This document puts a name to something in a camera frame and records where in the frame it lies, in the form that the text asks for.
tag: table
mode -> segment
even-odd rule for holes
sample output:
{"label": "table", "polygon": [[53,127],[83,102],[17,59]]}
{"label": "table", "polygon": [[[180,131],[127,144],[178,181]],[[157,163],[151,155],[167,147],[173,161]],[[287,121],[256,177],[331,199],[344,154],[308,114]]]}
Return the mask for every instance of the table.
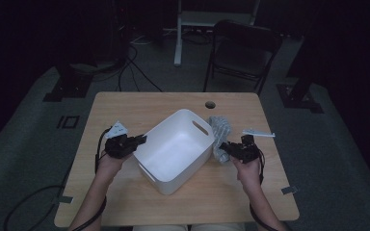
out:
{"label": "table", "polygon": [[214,13],[214,12],[193,12],[182,11],[182,1],[178,0],[176,47],[173,64],[181,65],[182,60],[182,26],[204,26],[213,27],[223,19],[231,19],[238,22],[253,25],[256,19],[260,0],[255,0],[251,13]]}
{"label": "table", "polygon": [[[207,109],[206,101],[215,102],[216,108]],[[64,191],[64,196],[72,196],[73,201],[60,204],[55,224],[69,226],[80,208],[94,178],[94,154],[105,129],[118,120],[128,129],[128,136],[141,135],[179,109],[189,109],[203,119],[225,116],[232,129],[229,141],[240,142],[246,128],[270,132],[254,93],[100,92],[92,104]],[[273,138],[255,137],[255,142],[266,158],[264,193],[279,219],[297,219],[293,194],[281,191],[289,183]],[[236,168],[232,163],[220,164],[213,155],[171,195],[153,188],[142,176],[135,157],[130,158],[110,186],[107,200],[102,217],[102,224],[107,226],[253,221],[248,198],[236,179]]]}

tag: chair backrest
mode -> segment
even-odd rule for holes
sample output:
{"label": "chair backrest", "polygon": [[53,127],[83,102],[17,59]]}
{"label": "chair backrest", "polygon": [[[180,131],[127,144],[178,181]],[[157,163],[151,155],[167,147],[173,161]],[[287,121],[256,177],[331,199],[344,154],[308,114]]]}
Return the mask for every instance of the chair backrest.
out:
{"label": "chair backrest", "polygon": [[259,48],[271,53],[277,53],[282,43],[281,36],[270,29],[232,20],[221,20],[216,23],[213,36],[214,43],[218,37],[225,37],[241,45]]}

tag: forearm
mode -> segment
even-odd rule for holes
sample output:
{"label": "forearm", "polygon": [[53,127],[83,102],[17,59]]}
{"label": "forearm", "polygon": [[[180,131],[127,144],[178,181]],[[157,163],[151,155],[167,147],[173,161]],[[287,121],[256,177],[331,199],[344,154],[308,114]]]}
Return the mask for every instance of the forearm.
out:
{"label": "forearm", "polygon": [[[277,231],[286,230],[283,223],[278,220],[278,217],[274,213],[269,201],[267,200],[261,186],[258,184],[254,187],[246,189],[246,192],[257,217],[263,221],[263,223],[276,229]],[[261,225],[258,225],[258,230],[266,230]]]}
{"label": "forearm", "polygon": [[[109,182],[95,176],[90,188],[77,212],[76,217],[68,230],[73,230],[91,219],[100,209],[109,187]],[[101,216],[95,220],[85,231],[100,230]]]}

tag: black metal base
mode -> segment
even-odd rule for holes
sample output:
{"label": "black metal base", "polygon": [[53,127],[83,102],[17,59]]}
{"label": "black metal base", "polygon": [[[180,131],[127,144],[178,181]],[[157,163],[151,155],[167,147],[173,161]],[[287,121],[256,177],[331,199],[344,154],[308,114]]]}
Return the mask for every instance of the black metal base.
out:
{"label": "black metal base", "polygon": [[278,93],[280,94],[281,101],[285,108],[298,108],[298,109],[309,109],[314,114],[323,114],[324,111],[320,104],[316,103],[308,92],[303,99],[293,100],[289,97],[291,90],[294,86],[291,85],[276,85]]}
{"label": "black metal base", "polygon": [[84,98],[92,83],[92,79],[93,76],[91,75],[77,76],[75,83],[66,85],[61,77],[52,92],[44,96],[43,102],[61,102],[63,98]]}

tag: person's leg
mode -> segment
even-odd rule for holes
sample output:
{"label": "person's leg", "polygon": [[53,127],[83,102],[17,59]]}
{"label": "person's leg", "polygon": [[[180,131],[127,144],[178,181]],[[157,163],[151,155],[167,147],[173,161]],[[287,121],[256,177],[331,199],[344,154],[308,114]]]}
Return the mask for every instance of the person's leg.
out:
{"label": "person's leg", "polygon": [[245,231],[245,223],[193,224],[191,231]]}
{"label": "person's leg", "polygon": [[133,231],[188,231],[186,224],[137,225]]}

